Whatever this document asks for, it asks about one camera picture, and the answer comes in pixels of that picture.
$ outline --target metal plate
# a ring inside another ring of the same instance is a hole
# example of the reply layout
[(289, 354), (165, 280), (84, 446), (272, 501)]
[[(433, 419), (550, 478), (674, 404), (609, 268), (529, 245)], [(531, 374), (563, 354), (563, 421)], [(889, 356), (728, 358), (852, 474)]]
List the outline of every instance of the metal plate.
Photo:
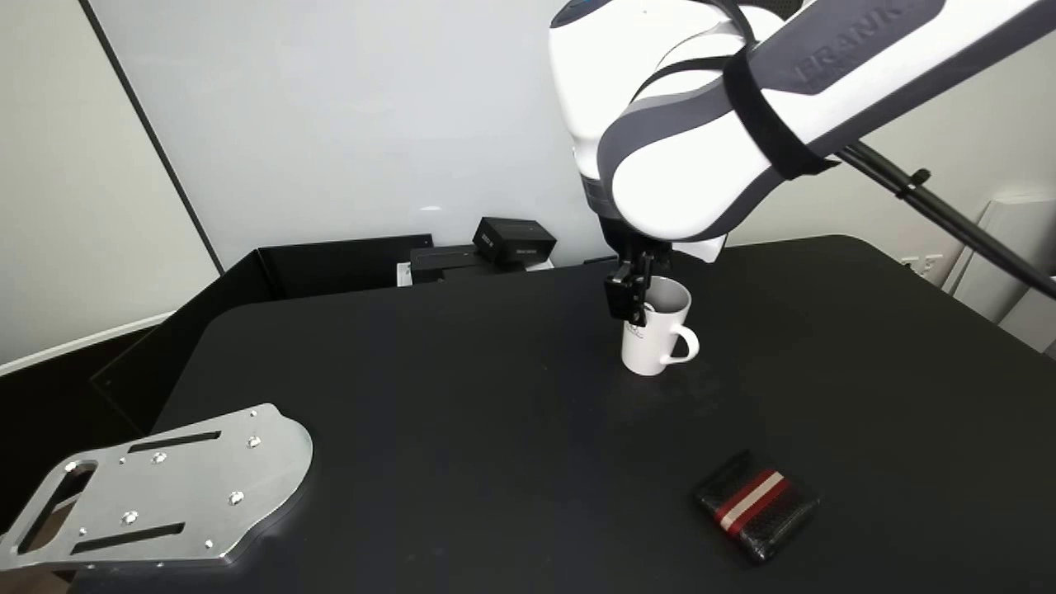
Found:
[[(0, 571), (226, 564), (229, 550), (301, 489), (308, 428), (253, 404), (56, 464), (0, 536)], [(81, 480), (62, 527), (27, 546), (70, 480)]]

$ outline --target white mug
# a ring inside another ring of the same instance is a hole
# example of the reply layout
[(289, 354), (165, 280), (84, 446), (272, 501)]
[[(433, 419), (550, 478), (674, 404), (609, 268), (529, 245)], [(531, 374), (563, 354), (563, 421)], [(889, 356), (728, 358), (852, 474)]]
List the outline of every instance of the white mug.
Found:
[[(645, 324), (622, 324), (621, 358), (638, 375), (658, 375), (665, 366), (696, 358), (699, 341), (687, 324), (694, 293), (674, 278), (652, 278), (645, 291)], [(687, 341), (687, 356), (674, 356), (675, 341)]]

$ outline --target white wall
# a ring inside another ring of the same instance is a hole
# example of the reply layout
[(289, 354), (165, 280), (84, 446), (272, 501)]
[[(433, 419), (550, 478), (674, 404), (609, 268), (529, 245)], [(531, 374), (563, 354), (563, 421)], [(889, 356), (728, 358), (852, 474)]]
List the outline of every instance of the white wall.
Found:
[(176, 309), (213, 268), (77, 0), (0, 3), (0, 375)]
[[(258, 245), (534, 214), (558, 259), (602, 250), (569, 166), (543, 27), (562, 0), (91, 0), (222, 259)], [(1056, 39), (881, 128), (976, 214), (1056, 187)], [(735, 245), (858, 235), (895, 257), (955, 245), (838, 168), (785, 184)]]

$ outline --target black table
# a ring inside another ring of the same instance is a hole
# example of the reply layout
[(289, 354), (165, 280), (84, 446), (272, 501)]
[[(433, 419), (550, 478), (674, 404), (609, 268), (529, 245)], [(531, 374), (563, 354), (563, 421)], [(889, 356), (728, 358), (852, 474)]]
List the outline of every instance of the black table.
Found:
[[(914, 594), (1053, 589), (1056, 366), (844, 242), (674, 259), (705, 356), (617, 364), (606, 268), (238, 308), (162, 411), (279, 401), (315, 436), (303, 518), (229, 576), (125, 589)], [(771, 454), (821, 495), (767, 568), (688, 489)]]

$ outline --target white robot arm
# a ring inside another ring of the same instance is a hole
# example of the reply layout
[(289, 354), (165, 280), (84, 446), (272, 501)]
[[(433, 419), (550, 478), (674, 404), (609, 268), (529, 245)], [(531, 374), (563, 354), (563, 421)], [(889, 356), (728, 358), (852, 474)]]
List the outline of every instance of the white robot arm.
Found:
[(889, 180), (858, 139), (1053, 27), (1056, 0), (569, 0), (550, 70), (587, 202), (628, 259), (614, 285), (640, 293), (668, 245), (715, 254), (823, 154), (914, 191), (922, 177)]

